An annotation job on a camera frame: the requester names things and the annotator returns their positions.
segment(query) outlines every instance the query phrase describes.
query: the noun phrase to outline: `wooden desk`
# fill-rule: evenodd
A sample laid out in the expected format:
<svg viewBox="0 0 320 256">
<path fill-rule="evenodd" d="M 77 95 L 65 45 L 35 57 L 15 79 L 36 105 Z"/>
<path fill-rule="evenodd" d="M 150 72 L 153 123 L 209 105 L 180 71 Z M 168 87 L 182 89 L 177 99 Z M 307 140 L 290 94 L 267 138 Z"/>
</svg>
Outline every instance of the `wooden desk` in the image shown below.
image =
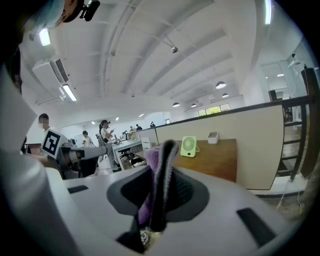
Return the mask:
<svg viewBox="0 0 320 256">
<path fill-rule="evenodd" d="M 217 144 L 209 144 L 207 140 L 197 140 L 200 152 L 195 157 L 180 154 L 181 140 L 176 141 L 179 152 L 173 163 L 174 167 L 190 169 L 199 173 L 215 176 L 231 182 L 237 180 L 237 141 L 236 139 L 220 139 Z M 144 151 L 136 153 L 145 159 Z"/>
</svg>

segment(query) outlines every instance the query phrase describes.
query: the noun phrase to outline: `woman with headphones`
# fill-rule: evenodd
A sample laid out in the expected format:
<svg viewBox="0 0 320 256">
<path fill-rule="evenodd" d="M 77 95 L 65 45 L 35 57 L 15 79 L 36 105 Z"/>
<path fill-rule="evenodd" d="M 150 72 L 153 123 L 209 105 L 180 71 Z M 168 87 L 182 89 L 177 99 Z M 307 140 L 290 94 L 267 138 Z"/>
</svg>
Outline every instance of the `woman with headphones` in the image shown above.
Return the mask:
<svg viewBox="0 0 320 256">
<path fill-rule="evenodd" d="M 112 133 L 114 132 L 114 129 L 110 132 L 107 131 L 109 128 L 109 122 L 107 120 L 102 120 L 99 124 L 99 134 L 104 142 L 104 146 L 106 147 L 106 153 L 109 158 L 109 162 L 111 165 L 111 168 L 113 172 L 121 171 L 120 164 L 117 164 L 115 161 L 115 155 L 114 151 L 112 149 Z"/>
</svg>

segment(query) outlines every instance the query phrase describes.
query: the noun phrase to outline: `black chair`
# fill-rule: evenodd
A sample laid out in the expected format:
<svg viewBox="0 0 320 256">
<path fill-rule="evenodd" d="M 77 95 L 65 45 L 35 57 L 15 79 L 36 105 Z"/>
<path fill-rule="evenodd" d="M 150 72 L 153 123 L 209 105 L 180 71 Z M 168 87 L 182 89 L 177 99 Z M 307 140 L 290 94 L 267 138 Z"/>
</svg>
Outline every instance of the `black chair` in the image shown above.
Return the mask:
<svg viewBox="0 0 320 256">
<path fill-rule="evenodd" d="M 135 157 L 135 154 L 131 153 L 130 152 L 130 148 L 126 148 L 126 149 L 123 149 L 123 150 L 119 150 L 119 153 L 121 153 L 121 156 L 120 156 L 120 159 L 124 158 L 124 157 L 128 157 L 130 155 L 132 155 L 133 157 Z"/>
</svg>

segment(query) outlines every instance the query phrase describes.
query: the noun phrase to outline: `white ceiling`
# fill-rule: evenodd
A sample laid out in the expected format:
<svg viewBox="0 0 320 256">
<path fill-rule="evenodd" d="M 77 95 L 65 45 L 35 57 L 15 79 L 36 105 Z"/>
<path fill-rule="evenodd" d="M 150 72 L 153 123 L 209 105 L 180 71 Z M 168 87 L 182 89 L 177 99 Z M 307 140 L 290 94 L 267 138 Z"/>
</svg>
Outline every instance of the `white ceiling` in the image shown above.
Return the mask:
<svg viewBox="0 0 320 256">
<path fill-rule="evenodd" d="M 249 70 L 256 40 L 253 28 L 261 18 L 255 1 L 100 2 L 92 21 L 77 18 L 50 29 L 51 45 L 41 46 L 38 38 L 25 38 L 21 45 L 22 80 L 39 101 L 59 91 L 40 84 L 32 67 L 38 60 L 60 55 L 77 102 L 57 99 L 49 104 L 60 115 L 68 114 L 65 120 L 76 111 L 81 123 L 80 112 L 85 112 L 82 119 L 87 122 L 146 109 L 168 111 L 174 101 L 189 104 L 206 95 L 214 95 L 217 102 L 223 93 L 239 96 L 239 73 L 245 77 Z M 171 52 L 171 42 L 177 53 Z M 219 81 L 227 86 L 216 90 Z M 109 113 L 98 114 L 101 108 Z"/>
</svg>

